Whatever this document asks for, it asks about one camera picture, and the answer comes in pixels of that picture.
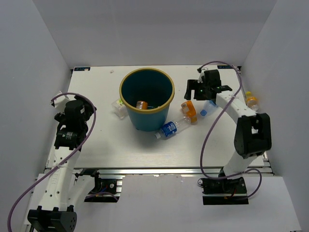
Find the orange juice bottle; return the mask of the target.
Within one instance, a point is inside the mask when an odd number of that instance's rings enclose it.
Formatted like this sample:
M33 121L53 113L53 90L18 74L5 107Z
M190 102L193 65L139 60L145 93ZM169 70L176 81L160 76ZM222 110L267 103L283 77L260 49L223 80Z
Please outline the orange juice bottle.
M197 113L191 101L185 101L181 104L182 112L189 117L191 123L197 122Z
M148 103L145 101L137 101L136 108L140 110L147 110L148 109Z

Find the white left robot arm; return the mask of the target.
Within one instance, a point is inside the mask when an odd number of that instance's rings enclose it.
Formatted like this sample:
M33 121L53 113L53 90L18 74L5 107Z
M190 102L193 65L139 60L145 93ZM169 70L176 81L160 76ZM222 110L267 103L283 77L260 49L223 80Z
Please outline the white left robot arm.
M27 220L38 232L72 232L77 224L77 203L84 200L88 191L96 193L101 190L102 181L95 177L83 177L77 187L69 190L75 163L81 153L82 146L89 138L93 127L87 121L96 117L93 103L80 94L59 94L64 97L58 101L52 98L52 105L58 109L55 115L58 122L55 153L52 169L38 182L47 179L45 192L36 209L30 209Z

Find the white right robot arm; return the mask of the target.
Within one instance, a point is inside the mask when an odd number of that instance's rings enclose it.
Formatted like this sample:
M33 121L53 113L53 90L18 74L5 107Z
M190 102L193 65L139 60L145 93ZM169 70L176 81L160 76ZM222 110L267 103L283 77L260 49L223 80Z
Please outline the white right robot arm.
M247 167L264 152L271 149L270 117L258 113L237 98L228 85L222 85L218 70L198 69L199 78L189 79L184 98L197 101L210 100L227 113L236 124L235 151L218 177L218 188L225 193L235 188L235 178L245 173Z

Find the teal bin with yellow rim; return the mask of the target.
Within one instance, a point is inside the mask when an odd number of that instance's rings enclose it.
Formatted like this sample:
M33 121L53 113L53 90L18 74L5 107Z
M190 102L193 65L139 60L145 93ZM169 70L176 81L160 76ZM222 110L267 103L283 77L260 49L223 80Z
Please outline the teal bin with yellow rim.
M175 95L175 86L165 72L155 68L140 68L123 78L119 94L133 126L137 130L149 132L158 130L165 123ZM148 109L137 109L137 101L147 102Z

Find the blue sticker right corner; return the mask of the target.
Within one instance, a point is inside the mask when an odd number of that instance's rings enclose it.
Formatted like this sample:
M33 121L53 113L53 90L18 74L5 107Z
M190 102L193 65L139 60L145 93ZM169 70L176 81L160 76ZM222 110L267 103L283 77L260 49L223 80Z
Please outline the blue sticker right corner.
M217 69L234 69L230 65L217 65Z

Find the blue sticker corner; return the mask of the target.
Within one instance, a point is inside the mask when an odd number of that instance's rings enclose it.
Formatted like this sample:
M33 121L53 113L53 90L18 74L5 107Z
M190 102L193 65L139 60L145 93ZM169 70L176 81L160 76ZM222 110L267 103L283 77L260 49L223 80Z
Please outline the blue sticker corner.
M86 72L86 71L89 71L89 70L90 70L90 67L75 67L74 68L75 72Z
M217 69L234 69L230 65L217 65Z

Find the large blue label water bottle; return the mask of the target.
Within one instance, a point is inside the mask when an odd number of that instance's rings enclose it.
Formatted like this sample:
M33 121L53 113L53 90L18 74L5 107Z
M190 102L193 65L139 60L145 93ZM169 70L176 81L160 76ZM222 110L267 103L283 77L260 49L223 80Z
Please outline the large blue label water bottle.
M218 106L212 100L207 100L205 101L204 106L200 111L200 115L202 117L210 116L217 110L217 108Z

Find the blue sticker left corner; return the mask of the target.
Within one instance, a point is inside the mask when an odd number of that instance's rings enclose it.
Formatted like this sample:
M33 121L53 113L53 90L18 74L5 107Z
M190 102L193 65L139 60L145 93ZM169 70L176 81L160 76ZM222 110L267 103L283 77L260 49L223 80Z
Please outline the blue sticker left corner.
M89 71L89 70L90 70L90 67L75 67L74 68L75 72L86 72L86 71Z

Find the small clear blue label bottle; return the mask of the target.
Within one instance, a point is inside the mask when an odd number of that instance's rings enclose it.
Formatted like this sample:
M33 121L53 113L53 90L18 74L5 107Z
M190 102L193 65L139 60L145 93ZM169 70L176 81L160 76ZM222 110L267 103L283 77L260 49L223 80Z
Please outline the small clear blue label bottle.
M177 133L187 129L191 125L191 119L188 116L179 117L176 120L165 123L158 132L155 133L156 139L167 139Z

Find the clear apple juice bottle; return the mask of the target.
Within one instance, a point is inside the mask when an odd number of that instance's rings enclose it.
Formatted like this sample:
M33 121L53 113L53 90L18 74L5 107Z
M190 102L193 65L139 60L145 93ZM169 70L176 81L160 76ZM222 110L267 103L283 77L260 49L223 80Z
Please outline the clear apple juice bottle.
M120 119L125 118L127 114L126 106L121 99L118 99L112 103L113 113L116 114Z

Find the yellow cap bottle off table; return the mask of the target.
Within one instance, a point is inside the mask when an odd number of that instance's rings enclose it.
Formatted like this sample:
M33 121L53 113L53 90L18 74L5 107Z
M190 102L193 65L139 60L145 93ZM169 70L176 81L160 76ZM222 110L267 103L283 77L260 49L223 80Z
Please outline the yellow cap bottle off table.
M259 110L258 99L250 91L247 91L245 93L245 96L246 96L246 100L245 100L246 105L250 109L254 111L258 111Z

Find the aluminium front rail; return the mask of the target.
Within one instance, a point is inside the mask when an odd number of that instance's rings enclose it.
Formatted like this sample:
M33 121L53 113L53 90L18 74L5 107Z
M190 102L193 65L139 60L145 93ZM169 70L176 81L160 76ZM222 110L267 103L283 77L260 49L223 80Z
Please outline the aluminium front rail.
M270 167L256 168L262 174L273 174ZM155 168L155 169L99 169L100 174L201 174L199 168ZM220 168L206 168L206 174L219 174Z

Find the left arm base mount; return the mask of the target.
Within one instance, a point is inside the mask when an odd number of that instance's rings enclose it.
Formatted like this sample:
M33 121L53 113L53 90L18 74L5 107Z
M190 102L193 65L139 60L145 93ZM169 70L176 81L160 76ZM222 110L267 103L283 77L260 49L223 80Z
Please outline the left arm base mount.
M117 195L117 182L115 178L101 177L97 169L82 169L76 178L80 176L91 176L94 179L94 188L89 191L85 202L89 203L116 203L119 200Z

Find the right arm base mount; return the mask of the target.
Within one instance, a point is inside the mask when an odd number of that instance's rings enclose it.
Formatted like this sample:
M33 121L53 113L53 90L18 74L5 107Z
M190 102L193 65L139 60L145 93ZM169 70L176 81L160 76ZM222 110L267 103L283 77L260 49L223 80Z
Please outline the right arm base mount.
M237 179L213 180L200 178L203 205L247 205L247 189L243 177Z

